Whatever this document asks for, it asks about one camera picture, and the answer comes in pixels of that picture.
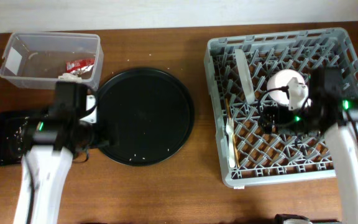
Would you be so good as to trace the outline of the pink plastic bowl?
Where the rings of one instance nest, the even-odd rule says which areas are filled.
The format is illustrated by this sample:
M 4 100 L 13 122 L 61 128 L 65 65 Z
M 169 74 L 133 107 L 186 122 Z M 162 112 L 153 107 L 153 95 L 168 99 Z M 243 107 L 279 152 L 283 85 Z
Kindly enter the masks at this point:
M 284 69 L 273 76 L 267 82 L 267 89 L 271 90 L 273 88 L 280 88 L 283 86 L 287 86 L 288 82 L 292 79 L 296 78 L 298 83 L 305 84 L 305 79 L 302 77 L 300 73 L 291 69 Z M 271 99 L 276 101 L 279 105 L 288 106 L 289 105 L 289 97 L 283 91 L 271 91 L 269 93 Z

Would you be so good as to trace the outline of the white tissue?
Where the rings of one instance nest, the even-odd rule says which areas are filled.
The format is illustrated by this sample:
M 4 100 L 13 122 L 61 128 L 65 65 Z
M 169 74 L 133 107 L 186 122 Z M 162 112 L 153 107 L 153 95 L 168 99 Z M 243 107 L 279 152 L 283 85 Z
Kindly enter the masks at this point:
M 62 75 L 58 76 L 58 79 L 63 80 L 65 82 L 77 82 L 77 83 L 82 82 L 81 77 L 72 73 L 63 73 Z

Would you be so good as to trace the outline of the rice and peanut scraps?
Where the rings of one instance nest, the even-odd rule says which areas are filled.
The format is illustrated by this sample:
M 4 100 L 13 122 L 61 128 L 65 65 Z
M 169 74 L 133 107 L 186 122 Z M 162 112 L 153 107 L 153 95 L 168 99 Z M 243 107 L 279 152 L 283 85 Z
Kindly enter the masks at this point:
M 20 157 L 23 154 L 22 145 L 24 130 L 27 126 L 28 120 L 28 116 L 8 120 L 6 140 L 8 150 L 13 156 Z

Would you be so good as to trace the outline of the red strawberry snack wrapper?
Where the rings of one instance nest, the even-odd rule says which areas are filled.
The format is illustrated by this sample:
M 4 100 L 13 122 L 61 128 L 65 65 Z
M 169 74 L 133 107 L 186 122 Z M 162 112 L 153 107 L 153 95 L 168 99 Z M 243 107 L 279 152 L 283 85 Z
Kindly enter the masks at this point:
M 83 73 L 90 72 L 94 67 L 94 63 L 94 58 L 79 59 L 67 62 L 66 72 L 73 75 L 82 75 Z

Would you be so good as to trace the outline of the round black serving tray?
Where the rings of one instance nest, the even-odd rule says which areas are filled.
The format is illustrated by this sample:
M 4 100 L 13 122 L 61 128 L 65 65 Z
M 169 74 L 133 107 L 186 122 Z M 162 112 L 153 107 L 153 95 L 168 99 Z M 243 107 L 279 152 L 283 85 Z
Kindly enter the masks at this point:
M 163 70 L 126 70 L 98 90 L 97 145 L 118 163 L 150 166 L 172 157 L 194 123 L 189 90 Z

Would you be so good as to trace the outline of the white plastic fork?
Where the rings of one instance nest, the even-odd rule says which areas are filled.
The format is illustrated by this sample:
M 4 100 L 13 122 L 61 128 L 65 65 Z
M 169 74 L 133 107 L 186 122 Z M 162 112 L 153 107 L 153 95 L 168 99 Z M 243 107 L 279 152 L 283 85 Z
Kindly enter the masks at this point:
M 234 153 L 234 143 L 233 143 L 233 135 L 234 135 L 234 121 L 232 118 L 228 118 L 226 121 L 226 133 L 228 135 L 228 162 L 229 167 L 234 168 L 236 166 L 235 153 Z

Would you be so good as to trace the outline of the wooden chopstick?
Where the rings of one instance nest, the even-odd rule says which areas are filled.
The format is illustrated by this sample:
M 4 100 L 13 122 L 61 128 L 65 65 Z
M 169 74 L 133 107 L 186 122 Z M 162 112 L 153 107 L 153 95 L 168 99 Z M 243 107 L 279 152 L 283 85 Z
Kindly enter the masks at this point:
M 232 118 L 232 113 L 231 113 L 231 109 L 230 109 L 230 106 L 229 106 L 229 101 L 228 101 L 227 98 L 225 99 L 225 103 L 226 103 L 227 118 Z M 235 167 L 240 168 L 238 152 L 237 152 L 237 148 L 236 148 L 236 142 L 235 142 L 234 135 L 233 135 L 233 143 L 234 143 L 234 153 L 235 153 L 235 160 L 236 160 L 236 166 Z

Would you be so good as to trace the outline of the grey plate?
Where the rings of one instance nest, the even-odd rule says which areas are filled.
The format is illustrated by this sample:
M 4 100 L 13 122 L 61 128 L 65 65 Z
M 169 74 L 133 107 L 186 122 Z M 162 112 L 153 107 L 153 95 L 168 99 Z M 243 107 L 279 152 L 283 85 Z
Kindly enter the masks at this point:
M 234 53 L 246 103 L 252 104 L 255 101 L 255 93 L 245 53 L 241 49 L 236 49 Z

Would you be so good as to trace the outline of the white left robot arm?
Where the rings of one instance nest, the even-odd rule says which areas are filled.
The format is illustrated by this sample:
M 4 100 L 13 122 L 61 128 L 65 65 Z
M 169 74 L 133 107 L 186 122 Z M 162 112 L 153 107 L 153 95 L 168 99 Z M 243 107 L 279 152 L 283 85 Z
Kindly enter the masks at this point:
M 22 179 L 14 223 L 56 223 L 63 187 L 79 154 L 110 146 L 97 122 L 98 97 L 89 86 L 57 82 L 46 111 L 21 132 Z

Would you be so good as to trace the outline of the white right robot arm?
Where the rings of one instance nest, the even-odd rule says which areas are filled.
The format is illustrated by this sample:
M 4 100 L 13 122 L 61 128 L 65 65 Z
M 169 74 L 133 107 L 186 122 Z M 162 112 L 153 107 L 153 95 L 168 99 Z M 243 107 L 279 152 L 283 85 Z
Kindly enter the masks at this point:
M 285 69 L 258 100 L 267 134 L 323 136 L 334 163 L 344 223 L 358 223 L 358 94 L 337 67 L 319 67 L 305 79 Z

